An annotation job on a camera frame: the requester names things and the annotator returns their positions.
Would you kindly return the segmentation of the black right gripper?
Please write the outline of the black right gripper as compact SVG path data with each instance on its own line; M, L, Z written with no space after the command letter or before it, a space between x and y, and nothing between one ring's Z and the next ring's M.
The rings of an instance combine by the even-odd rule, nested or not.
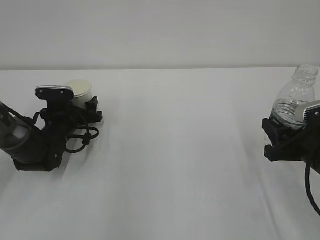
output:
M320 126L308 124L292 128L273 118L262 120L264 156L271 162L320 160Z

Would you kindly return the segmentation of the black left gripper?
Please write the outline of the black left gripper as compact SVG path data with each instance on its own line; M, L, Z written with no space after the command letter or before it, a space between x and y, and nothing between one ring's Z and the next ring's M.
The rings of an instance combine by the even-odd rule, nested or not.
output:
M90 124L100 123L103 113L97 111L98 97L94 96L85 103L85 109L69 103L64 109L44 108L40 111L40 117L45 122L41 130L46 136L69 140L79 138L93 140L99 136L99 130Z

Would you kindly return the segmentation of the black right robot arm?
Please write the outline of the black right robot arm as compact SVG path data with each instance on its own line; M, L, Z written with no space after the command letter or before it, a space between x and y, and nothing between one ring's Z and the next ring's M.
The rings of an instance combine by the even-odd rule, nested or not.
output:
M311 168L320 172L320 121L312 119L306 126L293 130L269 118L262 120L262 129L271 144L264 147L264 156L271 162L311 161Z

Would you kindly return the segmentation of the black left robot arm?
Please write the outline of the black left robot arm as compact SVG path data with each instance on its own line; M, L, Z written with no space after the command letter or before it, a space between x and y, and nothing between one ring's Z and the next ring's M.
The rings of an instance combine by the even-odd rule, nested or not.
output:
M72 101L48 101L32 118L0 105L0 149L19 171L50 172L59 168L64 153L83 151L99 130L93 126L103 119L95 96L77 107Z

